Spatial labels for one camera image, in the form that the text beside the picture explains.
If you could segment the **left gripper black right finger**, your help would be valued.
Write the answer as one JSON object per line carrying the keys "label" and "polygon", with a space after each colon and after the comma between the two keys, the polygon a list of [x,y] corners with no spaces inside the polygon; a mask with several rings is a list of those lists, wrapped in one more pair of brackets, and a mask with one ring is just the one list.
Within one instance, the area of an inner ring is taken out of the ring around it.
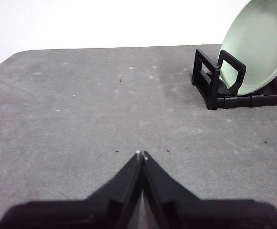
{"label": "left gripper black right finger", "polygon": [[200,199],[143,153],[144,198],[160,229],[277,229],[277,208],[252,199]]}

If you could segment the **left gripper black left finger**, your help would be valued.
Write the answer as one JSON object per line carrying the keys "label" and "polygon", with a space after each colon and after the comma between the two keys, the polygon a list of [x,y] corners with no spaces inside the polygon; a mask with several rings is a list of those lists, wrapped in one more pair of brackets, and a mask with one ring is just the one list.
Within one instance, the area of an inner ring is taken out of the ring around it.
{"label": "left gripper black left finger", "polygon": [[137,215],[144,156],[137,152],[83,200],[32,201],[11,207],[0,229],[127,229]]}

